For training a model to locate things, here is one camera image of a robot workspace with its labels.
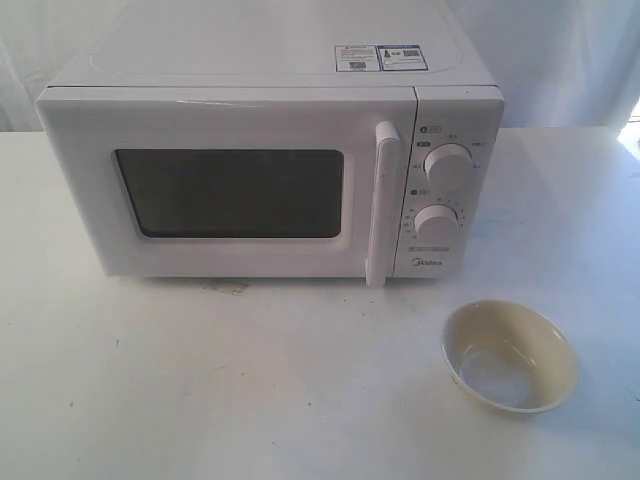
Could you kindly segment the white control knob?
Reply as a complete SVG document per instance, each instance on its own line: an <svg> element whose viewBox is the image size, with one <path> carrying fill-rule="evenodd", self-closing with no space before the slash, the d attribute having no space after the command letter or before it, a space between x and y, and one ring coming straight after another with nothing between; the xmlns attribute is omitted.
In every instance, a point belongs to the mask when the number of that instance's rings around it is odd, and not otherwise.
<svg viewBox="0 0 640 480"><path fill-rule="evenodd" d="M449 206L430 205L415 215L414 228L417 237L426 242L449 241L458 233L458 217Z"/></svg>
<svg viewBox="0 0 640 480"><path fill-rule="evenodd" d="M474 171L470 152L454 143L432 150L425 157L423 168L430 184L447 189L465 185Z"/></svg>

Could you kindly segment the cream ceramic bowl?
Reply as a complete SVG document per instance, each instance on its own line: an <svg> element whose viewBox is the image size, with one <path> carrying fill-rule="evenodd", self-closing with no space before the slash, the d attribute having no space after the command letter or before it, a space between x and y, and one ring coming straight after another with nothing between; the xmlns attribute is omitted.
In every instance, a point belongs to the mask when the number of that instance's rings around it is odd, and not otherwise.
<svg viewBox="0 0 640 480"><path fill-rule="evenodd" d="M578 356L564 332L515 302L478 300L456 309L443 324L441 348L454 383L495 411L548 412L579 383Z"/></svg>

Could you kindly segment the upper white control knob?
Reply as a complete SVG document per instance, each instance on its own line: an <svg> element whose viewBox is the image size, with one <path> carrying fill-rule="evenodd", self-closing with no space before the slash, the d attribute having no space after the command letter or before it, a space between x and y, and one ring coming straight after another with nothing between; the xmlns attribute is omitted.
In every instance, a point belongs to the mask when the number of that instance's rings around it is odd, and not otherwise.
<svg viewBox="0 0 640 480"><path fill-rule="evenodd" d="M454 143L432 150L425 157L423 168L430 184L447 189L465 185L474 171L470 152Z"/></svg>

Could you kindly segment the white microwave door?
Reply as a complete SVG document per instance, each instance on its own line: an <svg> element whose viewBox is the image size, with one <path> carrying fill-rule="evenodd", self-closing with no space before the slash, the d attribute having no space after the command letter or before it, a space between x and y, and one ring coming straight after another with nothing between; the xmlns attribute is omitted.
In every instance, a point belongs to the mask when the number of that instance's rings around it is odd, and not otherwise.
<svg viewBox="0 0 640 480"><path fill-rule="evenodd" d="M36 107L109 275L393 272L409 87L51 87Z"/></svg>

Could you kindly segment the blue white warning sticker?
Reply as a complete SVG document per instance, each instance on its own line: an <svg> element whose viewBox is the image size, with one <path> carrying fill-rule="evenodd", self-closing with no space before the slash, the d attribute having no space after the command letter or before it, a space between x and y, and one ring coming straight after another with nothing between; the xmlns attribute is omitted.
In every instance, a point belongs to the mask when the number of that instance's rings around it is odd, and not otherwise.
<svg viewBox="0 0 640 480"><path fill-rule="evenodd" d="M337 72L427 71L421 47L413 45L338 45L334 47Z"/></svg>

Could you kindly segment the lower white control knob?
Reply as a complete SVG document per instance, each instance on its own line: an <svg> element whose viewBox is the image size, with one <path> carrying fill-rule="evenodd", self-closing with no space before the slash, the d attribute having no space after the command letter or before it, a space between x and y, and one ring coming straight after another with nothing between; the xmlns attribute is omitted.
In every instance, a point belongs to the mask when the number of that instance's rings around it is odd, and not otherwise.
<svg viewBox="0 0 640 480"><path fill-rule="evenodd" d="M414 228L417 237L426 242L449 241L458 233L458 217L449 206L430 205L415 215Z"/></svg>

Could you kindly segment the white microwave oven body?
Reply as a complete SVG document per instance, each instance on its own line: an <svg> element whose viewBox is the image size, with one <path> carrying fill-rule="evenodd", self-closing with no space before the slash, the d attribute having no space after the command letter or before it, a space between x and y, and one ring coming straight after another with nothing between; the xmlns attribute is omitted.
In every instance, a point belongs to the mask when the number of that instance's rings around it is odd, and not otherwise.
<svg viewBox="0 0 640 480"><path fill-rule="evenodd" d="M413 44L427 71L336 71L335 46ZM417 110L386 280L441 278L460 266L504 111L497 83L442 1L133 1L40 96L51 87L411 88ZM430 184L423 168L449 143L465 147L474 167L456 189ZM417 237L415 215L436 204L457 214L454 239Z"/></svg>

